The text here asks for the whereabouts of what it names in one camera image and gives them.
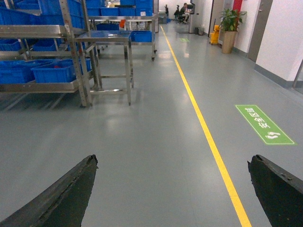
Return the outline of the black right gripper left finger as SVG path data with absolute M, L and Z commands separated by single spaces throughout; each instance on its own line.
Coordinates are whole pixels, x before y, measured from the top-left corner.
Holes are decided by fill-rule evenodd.
M 94 186 L 98 160 L 89 155 L 22 208 L 2 227 L 80 227 Z

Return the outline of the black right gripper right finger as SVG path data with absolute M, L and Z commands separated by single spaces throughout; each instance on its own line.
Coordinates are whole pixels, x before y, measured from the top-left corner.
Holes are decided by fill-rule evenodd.
M 273 227 L 303 225 L 303 181 L 262 155 L 248 170 L 255 194 Z

